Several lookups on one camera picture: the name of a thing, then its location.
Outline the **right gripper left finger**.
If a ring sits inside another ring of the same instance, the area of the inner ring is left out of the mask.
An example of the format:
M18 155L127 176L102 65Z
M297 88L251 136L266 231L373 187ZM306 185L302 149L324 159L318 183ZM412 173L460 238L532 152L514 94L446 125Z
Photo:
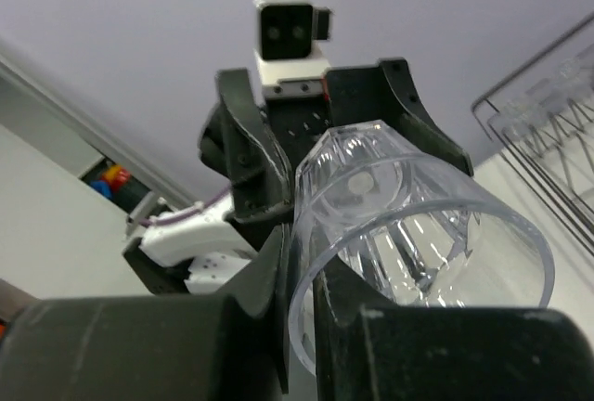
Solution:
M48 300L1 342L5 400L279 400L289 388L287 260L258 256L202 295Z

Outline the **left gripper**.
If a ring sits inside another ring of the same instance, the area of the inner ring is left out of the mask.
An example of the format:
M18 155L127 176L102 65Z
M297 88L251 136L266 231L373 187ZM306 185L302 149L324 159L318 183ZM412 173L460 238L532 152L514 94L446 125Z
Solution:
M433 121L403 58L331 69L326 82L313 78L272 85L265 90L265 112L273 132L254 99L247 70L219 71L216 87L234 218L242 224L289 210L292 169L282 148L309 150L330 121L344 126L381 120L421 151L473 175L470 155Z

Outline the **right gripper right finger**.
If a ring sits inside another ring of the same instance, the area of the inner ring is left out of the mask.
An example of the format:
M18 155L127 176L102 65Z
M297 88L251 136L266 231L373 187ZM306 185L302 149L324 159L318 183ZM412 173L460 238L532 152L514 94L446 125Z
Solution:
M593 353L550 309L393 304L339 259L314 281L323 400L589 400Z

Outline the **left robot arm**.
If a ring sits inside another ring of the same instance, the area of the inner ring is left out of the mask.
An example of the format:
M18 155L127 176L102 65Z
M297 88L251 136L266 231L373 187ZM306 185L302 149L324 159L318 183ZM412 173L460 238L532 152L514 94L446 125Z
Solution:
M252 257L279 217L265 217L267 161L241 128L271 129L296 166L329 128L380 119L421 151L473 174L468 153L447 136L421 103L407 61L332 69L325 59L262 61L265 104L249 86L219 83L219 97L198 141L200 159L229 188L207 203L160 213L123 254L153 294L199 292L190 264L209 252Z

